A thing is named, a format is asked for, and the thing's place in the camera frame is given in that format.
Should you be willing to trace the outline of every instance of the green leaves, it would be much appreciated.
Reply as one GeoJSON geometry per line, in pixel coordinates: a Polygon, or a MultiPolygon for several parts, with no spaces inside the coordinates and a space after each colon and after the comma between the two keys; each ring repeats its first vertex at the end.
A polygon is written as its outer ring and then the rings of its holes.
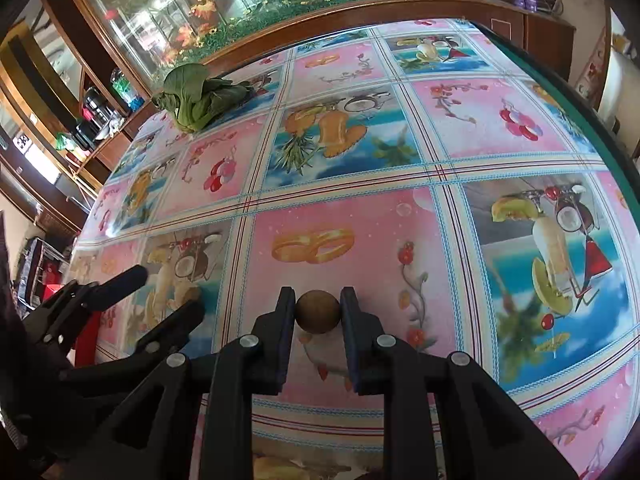
{"type": "Polygon", "coordinates": [[[181,65],[164,78],[164,91],[194,103],[202,98],[202,86],[207,75],[209,71],[199,63],[181,65]]]}
{"type": "Polygon", "coordinates": [[[227,79],[207,79],[209,71],[197,63],[174,68],[164,78],[164,91],[154,104],[167,110],[179,128],[197,132],[251,96],[247,82],[234,85],[227,79]]]}

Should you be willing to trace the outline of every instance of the pink tile pattern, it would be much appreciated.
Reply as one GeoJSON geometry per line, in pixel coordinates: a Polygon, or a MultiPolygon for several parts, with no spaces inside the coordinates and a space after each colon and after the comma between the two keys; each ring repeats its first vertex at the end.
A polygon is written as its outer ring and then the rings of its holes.
{"type": "MultiPolygon", "coordinates": [[[[130,353],[195,287],[207,314],[190,356],[250,330],[281,286],[297,297],[354,286],[417,350],[468,352],[596,478],[640,411],[640,235],[564,110],[465,20],[340,32],[228,77],[251,81],[256,99],[195,134],[151,117],[89,214],[67,279],[150,272],[103,314],[97,358],[130,353]],[[591,241],[572,230],[571,193],[591,241]],[[536,235],[546,224],[554,237],[536,235]],[[567,288],[563,316],[532,281],[532,262],[558,249],[586,289],[576,311],[567,288]],[[587,253],[601,274],[591,283],[587,253]],[[510,327],[526,329],[520,354],[510,327]]],[[[353,393],[340,330],[296,326],[282,394],[254,399],[256,457],[281,467],[264,478],[380,468],[383,407],[353,393]]]]}

